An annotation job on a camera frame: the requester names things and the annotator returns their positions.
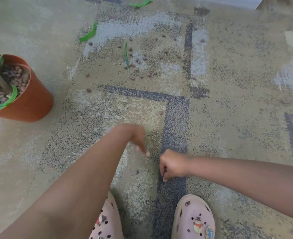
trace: person's left shoe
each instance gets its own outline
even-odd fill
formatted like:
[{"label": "person's left shoe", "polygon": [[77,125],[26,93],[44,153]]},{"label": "person's left shoe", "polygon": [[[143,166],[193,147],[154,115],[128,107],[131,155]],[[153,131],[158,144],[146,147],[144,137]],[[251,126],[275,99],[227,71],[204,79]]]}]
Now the person's left shoe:
[{"label": "person's left shoe", "polygon": [[89,239],[107,238],[124,239],[118,207],[110,192],[89,237]]}]

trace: person's left arm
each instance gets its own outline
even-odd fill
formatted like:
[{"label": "person's left arm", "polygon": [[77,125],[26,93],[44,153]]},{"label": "person's left arm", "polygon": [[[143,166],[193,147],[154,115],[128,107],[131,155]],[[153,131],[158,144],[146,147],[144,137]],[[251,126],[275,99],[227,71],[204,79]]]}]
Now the person's left arm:
[{"label": "person's left arm", "polygon": [[144,127],[120,124],[88,149],[0,239],[87,239],[129,141],[144,154]]}]

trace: potted plant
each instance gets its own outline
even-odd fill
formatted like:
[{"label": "potted plant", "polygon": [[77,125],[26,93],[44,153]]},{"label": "potted plant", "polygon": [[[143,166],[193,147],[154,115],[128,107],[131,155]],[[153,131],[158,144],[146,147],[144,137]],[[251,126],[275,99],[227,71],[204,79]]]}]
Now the potted plant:
[{"label": "potted plant", "polygon": [[0,55],[0,117],[35,122],[53,106],[53,96],[20,57]]}]

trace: orange plant pot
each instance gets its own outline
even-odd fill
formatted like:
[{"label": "orange plant pot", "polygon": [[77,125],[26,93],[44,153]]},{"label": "orange plant pot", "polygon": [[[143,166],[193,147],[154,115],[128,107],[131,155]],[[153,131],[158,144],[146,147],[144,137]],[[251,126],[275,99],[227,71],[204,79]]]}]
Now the orange plant pot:
[{"label": "orange plant pot", "polygon": [[21,95],[11,104],[0,109],[0,117],[22,122],[35,122],[45,117],[53,106],[52,94],[38,80],[25,60],[10,54],[4,54],[3,57],[4,63],[29,69],[30,79]]}]

